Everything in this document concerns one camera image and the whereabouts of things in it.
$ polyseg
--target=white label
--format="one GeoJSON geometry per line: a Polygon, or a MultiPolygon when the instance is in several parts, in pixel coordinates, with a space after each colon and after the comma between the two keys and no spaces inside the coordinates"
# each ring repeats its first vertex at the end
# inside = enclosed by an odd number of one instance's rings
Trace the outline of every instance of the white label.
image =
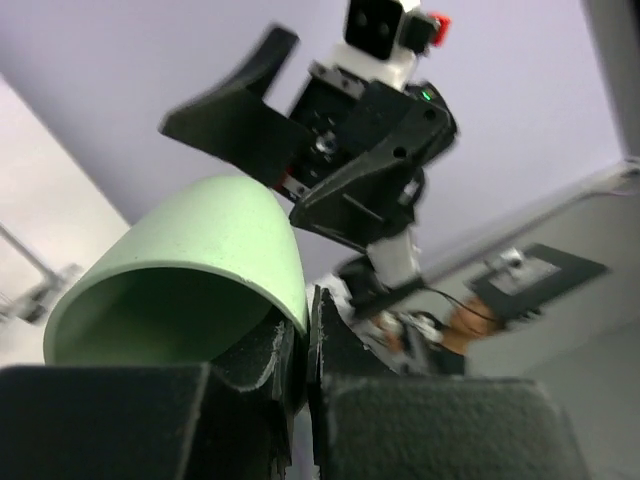
{"type": "Polygon", "coordinates": [[[530,258],[520,268],[498,273],[489,283],[507,295],[517,295],[536,283],[560,271],[559,267],[540,260],[530,258]]]}

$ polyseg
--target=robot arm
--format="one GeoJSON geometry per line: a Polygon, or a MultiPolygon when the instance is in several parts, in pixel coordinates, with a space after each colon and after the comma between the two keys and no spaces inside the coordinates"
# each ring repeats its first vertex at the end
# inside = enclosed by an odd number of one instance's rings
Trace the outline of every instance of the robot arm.
{"type": "Polygon", "coordinates": [[[423,168],[457,134],[438,90],[409,83],[449,26],[418,7],[415,0],[352,0],[343,41],[311,65],[288,115],[262,100],[297,43],[274,27],[233,75],[174,110],[161,129],[289,199],[293,226],[362,254],[338,272],[356,316],[422,285],[410,227],[426,186],[423,168]]]}

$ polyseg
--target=red button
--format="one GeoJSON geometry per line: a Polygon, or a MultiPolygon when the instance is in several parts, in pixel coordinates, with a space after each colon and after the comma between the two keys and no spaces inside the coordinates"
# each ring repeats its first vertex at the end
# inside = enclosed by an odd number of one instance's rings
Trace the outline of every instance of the red button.
{"type": "Polygon", "coordinates": [[[451,17],[447,17],[446,15],[442,15],[440,13],[430,13],[429,16],[436,19],[440,24],[438,34],[432,42],[434,47],[440,47],[444,43],[447,37],[447,33],[449,32],[449,27],[451,26],[451,17]]]}

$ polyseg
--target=green cup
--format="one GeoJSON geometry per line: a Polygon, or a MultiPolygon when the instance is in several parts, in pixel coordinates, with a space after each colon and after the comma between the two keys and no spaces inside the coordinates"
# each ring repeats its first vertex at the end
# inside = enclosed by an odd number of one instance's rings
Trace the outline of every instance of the green cup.
{"type": "Polygon", "coordinates": [[[64,295],[46,327],[45,362],[208,361],[272,308],[306,333],[288,218],[251,178],[207,178],[144,217],[64,295]]]}

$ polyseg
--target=metal stand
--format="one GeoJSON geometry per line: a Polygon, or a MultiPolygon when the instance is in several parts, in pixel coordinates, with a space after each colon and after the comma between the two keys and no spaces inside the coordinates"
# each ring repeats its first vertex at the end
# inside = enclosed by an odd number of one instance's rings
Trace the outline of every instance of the metal stand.
{"type": "Polygon", "coordinates": [[[42,282],[19,298],[15,300],[4,299],[6,303],[0,307],[0,323],[14,318],[22,319],[28,323],[36,323],[49,313],[58,295],[79,272],[80,268],[72,264],[60,272],[54,271],[2,223],[0,223],[0,237],[33,265],[43,277],[42,282]]]}

